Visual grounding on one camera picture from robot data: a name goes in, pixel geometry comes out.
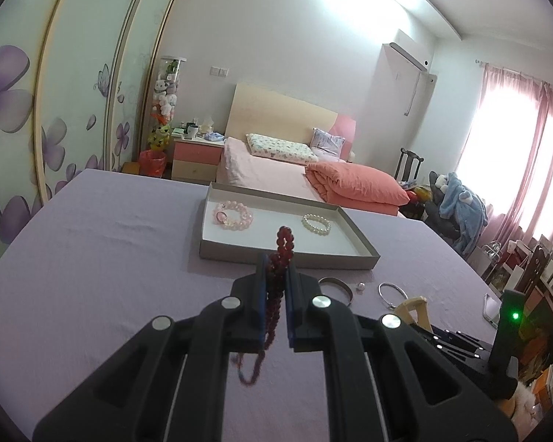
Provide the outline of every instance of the wooden headboard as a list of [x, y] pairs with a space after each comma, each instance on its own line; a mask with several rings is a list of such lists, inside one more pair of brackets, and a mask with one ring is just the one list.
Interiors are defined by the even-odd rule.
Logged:
[[354, 127], [354, 120], [348, 116], [274, 91], [238, 83], [225, 136], [246, 141], [246, 134], [257, 133], [309, 144], [313, 128], [320, 128], [346, 138], [347, 144], [341, 154], [346, 159], [354, 140]]

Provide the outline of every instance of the beige plastic clip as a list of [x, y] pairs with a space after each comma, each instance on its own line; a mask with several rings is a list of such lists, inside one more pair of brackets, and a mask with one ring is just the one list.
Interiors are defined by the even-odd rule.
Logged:
[[[411, 298], [407, 301], [403, 301], [397, 306], [394, 314], [399, 317], [406, 324], [418, 324], [422, 329], [426, 329], [428, 332], [432, 332], [432, 326], [430, 325], [430, 319], [428, 319], [428, 307], [426, 304], [428, 301], [422, 296], [417, 298]], [[416, 311], [418, 320], [414, 320], [410, 311]]]

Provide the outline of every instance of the blue clothing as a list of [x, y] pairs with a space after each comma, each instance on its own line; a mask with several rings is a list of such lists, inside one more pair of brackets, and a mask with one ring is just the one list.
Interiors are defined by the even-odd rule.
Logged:
[[463, 186], [455, 172], [450, 172], [448, 189], [438, 212], [443, 219], [456, 214], [460, 237], [453, 244], [453, 249], [463, 257], [468, 257], [475, 249], [481, 230], [488, 225], [485, 204], [474, 192]]

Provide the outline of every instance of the pink curtain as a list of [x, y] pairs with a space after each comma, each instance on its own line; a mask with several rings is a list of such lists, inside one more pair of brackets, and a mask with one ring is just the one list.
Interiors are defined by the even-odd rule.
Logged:
[[457, 174], [488, 205], [480, 246], [553, 242], [553, 88], [486, 64]]

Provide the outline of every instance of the yellow stuffed toy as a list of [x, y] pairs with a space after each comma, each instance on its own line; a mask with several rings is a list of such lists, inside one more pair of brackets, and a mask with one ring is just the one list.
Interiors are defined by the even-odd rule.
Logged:
[[170, 125], [157, 125], [147, 137], [150, 148], [154, 151], [164, 151], [170, 144]]

